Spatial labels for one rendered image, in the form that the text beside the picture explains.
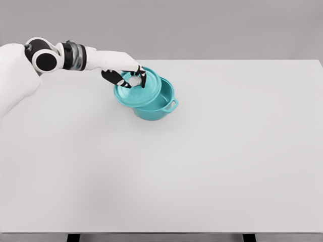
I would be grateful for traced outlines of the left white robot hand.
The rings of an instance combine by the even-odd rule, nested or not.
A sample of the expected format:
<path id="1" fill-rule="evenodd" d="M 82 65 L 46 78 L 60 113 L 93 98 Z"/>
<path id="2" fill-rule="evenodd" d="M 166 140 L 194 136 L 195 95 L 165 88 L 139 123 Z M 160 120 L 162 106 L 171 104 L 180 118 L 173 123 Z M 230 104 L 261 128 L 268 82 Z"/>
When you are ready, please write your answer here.
<path id="1" fill-rule="evenodd" d="M 104 79 L 116 86 L 132 88 L 132 86 L 123 79 L 118 73 L 128 72 L 131 76 L 139 76 L 141 78 L 140 85 L 142 88 L 146 84 L 146 71 L 134 58 L 129 54 L 120 51 L 99 51 L 101 55 L 101 75 Z"/>

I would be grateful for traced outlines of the teal pot lid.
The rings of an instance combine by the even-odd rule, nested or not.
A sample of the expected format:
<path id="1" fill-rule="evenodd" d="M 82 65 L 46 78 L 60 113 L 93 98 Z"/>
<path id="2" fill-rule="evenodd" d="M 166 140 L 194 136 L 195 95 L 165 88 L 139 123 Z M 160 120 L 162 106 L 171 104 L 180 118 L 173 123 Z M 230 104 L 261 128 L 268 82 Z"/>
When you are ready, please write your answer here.
<path id="1" fill-rule="evenodd" d="M 141 85 L 132 88 L 121 86 L 114 87 L 114 95 L 116 100 L 127 107 L 141 107 L 148 105 L 156 99 L 162 87 L 161 78 L 150 68 L 143 67 L 146 71 L 145 87 Z"/>

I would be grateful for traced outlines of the teal pot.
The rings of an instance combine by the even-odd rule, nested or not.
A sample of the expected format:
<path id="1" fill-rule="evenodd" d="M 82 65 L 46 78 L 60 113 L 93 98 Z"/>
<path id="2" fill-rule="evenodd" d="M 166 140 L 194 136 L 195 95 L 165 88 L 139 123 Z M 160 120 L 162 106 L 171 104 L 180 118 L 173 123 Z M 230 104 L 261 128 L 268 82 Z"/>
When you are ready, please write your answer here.
<path id="1" fill-rule="evenodd" d="M 171 113 L 177 106 L 173 85 L 161 77 L 161 91 L 157 98 L 150 104 L 133 108 L 135 115 L 144 120 L 159 120 Z"/>

